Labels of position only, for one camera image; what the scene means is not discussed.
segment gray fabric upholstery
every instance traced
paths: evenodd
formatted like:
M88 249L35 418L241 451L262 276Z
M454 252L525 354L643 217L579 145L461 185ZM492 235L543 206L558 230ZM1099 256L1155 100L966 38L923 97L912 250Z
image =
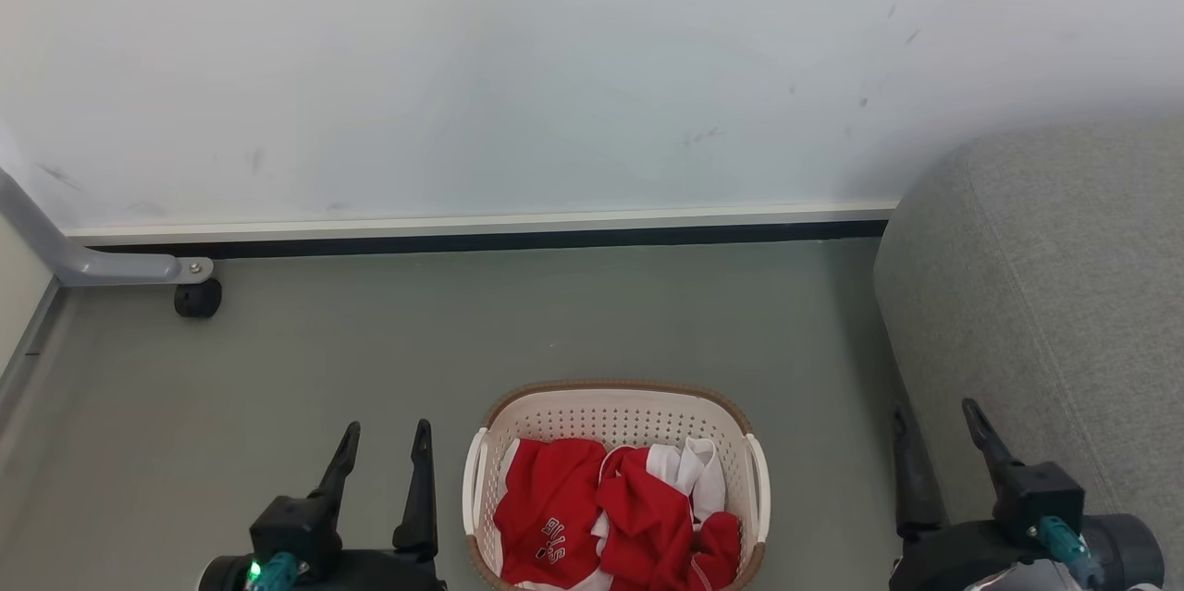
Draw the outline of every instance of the gray fabric upholstery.
M875 278L953 520L993 500L973 397L1088 512L1144 519L1184 580L1184 121L973 141L901 201Z

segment white plastic basket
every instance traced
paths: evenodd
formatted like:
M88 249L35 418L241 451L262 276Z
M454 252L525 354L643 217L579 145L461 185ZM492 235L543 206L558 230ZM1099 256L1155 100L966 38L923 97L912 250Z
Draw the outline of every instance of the white plastic basket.
M502 552L495 538L497 473L514 438L592 438L606 448L665 443L693 436L715 441L727 482L727 510L740 518L740 570L722 591L744 589L765 552L771 514L765 452L740 410L714 392L648 381L559 381L508 394L477 430L464 464L462 513L469 554L495 589Z

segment brown basket rim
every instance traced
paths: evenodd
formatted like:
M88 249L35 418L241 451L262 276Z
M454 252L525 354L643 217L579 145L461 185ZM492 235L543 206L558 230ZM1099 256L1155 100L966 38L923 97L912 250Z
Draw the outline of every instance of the brown basket rim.
M485 416L484 424L481 426L489 429L497 419L497 416L506 410L513 402L520 399L521 397L527 397L529 394L538 394L542 392L570 392L573 390L638 390L648 392L670 392L674 394L686 394L689 397L699 397L714 403L735 419L736 424L740 425L740 431L745 436L752 433L752 424L748 423L748 417L744 415L740 406L736 406L731 399L709 390L707 387L697 387L693 385L683 385L676 383L663 383L655 380L637 380L637 379L616 379L616 380L551 380L543 383L534 383L530 385L525 385L522 387L511 390L506 393L504 397L500 398L494 407L489 410L489 415ZM469 559L472 560L474 567L477 568L477 573L481 574L485 583L496 589L497 591L519 591L519 586L508 584L502 578L494 574L494 571L485 564L485 558L481 555L481 546L477 542L476 535L468 535L469 539ZM723 587L720 591L740 591L757 577L757 572L760 570L761 563L765 560L765 544L757 542L752 548L752 554L748 555L748 565L745 566L744 571L736 577L735 582Z
M748 422L748 417L744 415L740 406L736 406L731 399L709 390L707 387L697 387L693 385L683 385L677 383L662 383L655 380L637 380L637 379L616 379L616 380L551 380L543 383L533 383L530 385L523 385L506 393L502 398L494 404L494 407L489 410L489 415L481 426L489 429L497 419L497 416L506 410L513 402L516 402L521 397L527 397L529 394L538 394L542 392L571 392L575 390L636 390L645 392L669 392L674 394L686 394L688 397L699 397L700 399L707 399L720 406L728 412L729 416L740 425L740 431L748 436L752 433L752 423Z

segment caster wheel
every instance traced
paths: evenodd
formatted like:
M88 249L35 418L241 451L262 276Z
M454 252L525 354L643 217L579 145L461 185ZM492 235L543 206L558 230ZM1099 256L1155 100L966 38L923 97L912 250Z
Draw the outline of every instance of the caster wheel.
M173 308L182 319L207 319L218 313L221 304L221 284L218 280L186 283L176 287Z

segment baseboard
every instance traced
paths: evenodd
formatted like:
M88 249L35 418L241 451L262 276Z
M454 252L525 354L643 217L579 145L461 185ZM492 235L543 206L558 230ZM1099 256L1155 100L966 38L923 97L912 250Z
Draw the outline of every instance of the baseboard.
M0 438L4 436L7 417L12 413L15 402L20 399L21 388L26 380L24 368L28 364L26 355L37 355L41 352L45 335L49 334L51 328L50 322L53 320L51 311L56 307L60 307L59 291L58 280L51 278L50 283L45 287L45 293L43 293L40 302L37 304L37 309L33 310L33 315L28 319L25 334L17 342L17 348L13 351L12 356L6 360L4 367L0 367Z
M571 212L498 217L281 221L76 229L66 236L86 246L224 244L245 242L334 240L521 233L567 233L658 229L707 229L883 221L895 201L768 205L754 207L643 208L629 212Z

